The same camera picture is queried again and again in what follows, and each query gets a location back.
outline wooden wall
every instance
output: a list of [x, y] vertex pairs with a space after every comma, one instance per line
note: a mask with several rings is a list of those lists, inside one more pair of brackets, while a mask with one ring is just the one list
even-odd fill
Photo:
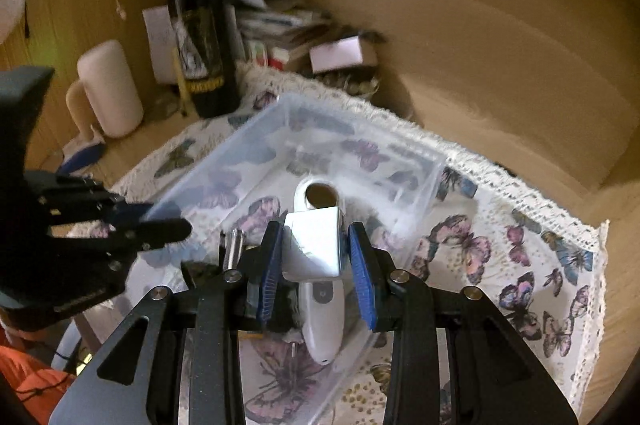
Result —
[[[31, 166], [75, 136], [64, 94], [92, 46], [120, 40], [143, 102], [152, 99], [141, 11], [166, 0], [120, 1], [125, 22], [115, 0], [28, 0], [31, 39], [20, 26], [0, 45], [0, 69], [57, 70]], [[640, 0], [311, 1], [387, 35], [382, 103], [412, 103], [426, 128], [514, 169], [585, 221], [612, 218], [607, 332], [586, 420], [640, 345]]]

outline black metal bracket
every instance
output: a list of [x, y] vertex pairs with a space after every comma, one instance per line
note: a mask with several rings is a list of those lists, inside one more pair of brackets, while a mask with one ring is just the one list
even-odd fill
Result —
[[361, 223], [350, 232], [374, 288], [373, 331], [395, 332], [384, 425], [439, 423], [438, 328], [447, 334], [454, 425], [577, 424], [544, 366], [482, 290], [430, 288], [372, 248]]

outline transparent storage box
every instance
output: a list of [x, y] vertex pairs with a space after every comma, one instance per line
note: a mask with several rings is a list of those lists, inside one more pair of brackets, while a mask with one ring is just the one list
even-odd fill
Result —
[[[328, 180], [346, 225], [362, 221], [372, 245], [408, 267], [430, 210], [445, 158], [332, 104], [287, 94], [249, 119], [148, 213], [175, 214], [191, 236], [160, 253], [176, 261], [217, 262], [220, 230], [240, 228], [259, 245], [271, 219], [293, 211], [294, 193], [309, 176]], [[308, 425], [339, 395], [375, 341], [360, 319], [353, 282], [344, 279], [342, 347], [330, 365], [316, 365], [300, 333], [240, 344], [248, 423]]]

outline butterfly tablecloth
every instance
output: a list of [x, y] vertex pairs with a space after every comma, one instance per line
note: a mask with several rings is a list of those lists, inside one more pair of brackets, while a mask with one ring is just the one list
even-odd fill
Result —
[[[445, 153], [448, 161], [433, 210], [422, 228], [412, 273], [433, 287], [450, 291], [469, 284], [481, 287], [545, 365], [576, 413], [580, 412], [603, 330], [606, 225], [596, 229], [582, 224], [505, 169], [365, 101], [268, 68], [243, 67], [239, 78], [244, 98], [238, 112], [196, 122], [146, 157], [113, 190], [128, 201], [158, 199], [175, 180], [283, 92], [334, 102], [404, 137], [425, 142]], [[356, 141], [350, 145], [357, 147], [354, 152], [366, 154], [363, 160], [370, 166], [378, 153], [375, 143]], [[305, 166], [302, 159], [292, 162], [287, 170], [300, 176]], [[233, 207], [238, 202], [234, 193], [238, 177], [233, 172], [219, 176], [212, 179], [210, 198], [218, 206]], [[285, 209], [278, 192], [262, 193], [236, 224], [259, 240], [266, 221]], [[367, 230], [375, 246], [394, 247], [393, 236], [375, 221], [369, 221]], [[78, 225], [72, 235], [98, 236], [108, 231], [101, 224]], [[215, 240], [219, 228], [203, 222], [201, 227], [194, 225], [194, 233], [200, 241]], [[102, 341], [151, 287], [166, 284], [174, 290], [184, 289], [181, 260], [209, 259], [187, 258], [180, 248], [171, 247], [142, 257], [130, 272], [125, 294], [86, 312]], [[379, 336], [344, 394], [322, 416], [323, 423], [382, 423], [392, 339], [392, 335]], [[248, 422], [288, 421], [324, 376], [303, 344], [295, 354], [294, 347], [289, 342], [242, 341], [242, 365], [256, 367], [248, 378], [243, 373]], [[444, 340], [438, 347], [446, 347]], [[451, 405], [446, 364], [441, 365], [440, 379], [440, 422], [447, 424]]]

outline robotic hand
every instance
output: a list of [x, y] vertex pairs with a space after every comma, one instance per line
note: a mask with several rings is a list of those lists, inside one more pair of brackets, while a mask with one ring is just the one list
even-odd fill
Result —
[[[124, 291], [139, 251], [182, 241], [179, 217], [140, 222], [149, 204], [128, 204], [88, 178], [23, 171], [28, 139], [53, 75], [18, 68], [0, 78], [0, 308], [7, 324], [35, 331]], [[50, 228], [102, 220], [105, 239], [53, 237]]]

